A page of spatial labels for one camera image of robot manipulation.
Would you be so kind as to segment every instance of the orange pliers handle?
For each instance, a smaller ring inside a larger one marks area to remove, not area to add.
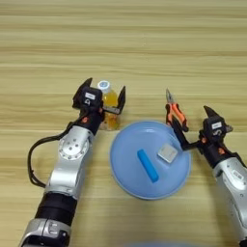
[[[189,130],[187,126],[187,120],[184,116],[184,114],[180,111],[179,105],[177,103],[168,103],[166,105],[167,115],[166,115],[166,124],[172,126],[173,124],[173,115],[178,117],[181,123],[181,128],[184,132],[187,132]]]

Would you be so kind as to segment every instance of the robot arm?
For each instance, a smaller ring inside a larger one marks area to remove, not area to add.
[[[57,164],[45,186],[36,216],[29,222],[19,247],[69,246],[70,228],[94,137],[104,119],[104,112],[121,114],[125,103],[123,87],[119,106],[104,109],[102,92],[91,88],[91,82],[92,78],[83,83],[73,98],[73,107],[80,110],[81,118],[69,124],[66,134],[61,135]],[[31,168],[29,175],[35,185],[42,187],[43,183],[34,176]]]
[[[208,118],[199,131],[199,141],[189,143],[176,118],[173,118],[172,127],[183,150],[197,148],[205,156],[227,200],[239,245],[247,247],[247,169],[239,155],[224,145],[226,134],[233,128],[211,108],[205,106],[205,110]]]

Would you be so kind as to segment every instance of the black cable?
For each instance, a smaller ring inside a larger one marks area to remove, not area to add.
[[[45,187],[45,183],[41,182],[35,175],[34,175],[34,170],[32,168],[32,154],[34,149],[44,143],[48,143],[48,142],[53,142],[53,141],[59,141],[60,139],[62,139],[65,135],[68,134],[68,132],[70,131],[70,129],[78,124],[83,118],[85,118],[88,115],[88,110],[84,109],[84,113],[82,115],[80,115],[80,117],[74,121],[68,124],[66,130],[64,130],[62,133],[58,134],[58,135],[53,135],[53,136],[48,136],[48,137],[44,137],[41,138],[39,141],[37,141],[29,150],[28,152],[28,156],[27,156],[27,171],[28,171],[28,177],[29,180],[36,186]]]

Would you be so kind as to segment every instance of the black cylindrical part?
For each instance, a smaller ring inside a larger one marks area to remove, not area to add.
[[[229,153],[220,153],[219,147],[217,147],[214,144],[205,144],[202,145],[203,154],[209,163],[210,167],[213,169],[219,162],[228,159],[230,157],[233,157]]]
[[[35,218],[51,219],[71,226],[77,201],[60,193],[43,195]]]

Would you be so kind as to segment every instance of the small white cube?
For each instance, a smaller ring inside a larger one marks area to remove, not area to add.
[[[158,156],[167,161],[168,163],[172,163],[178,154],[178,150],[176,150],[173,146],[169,144],[165,144],[158,152]]]

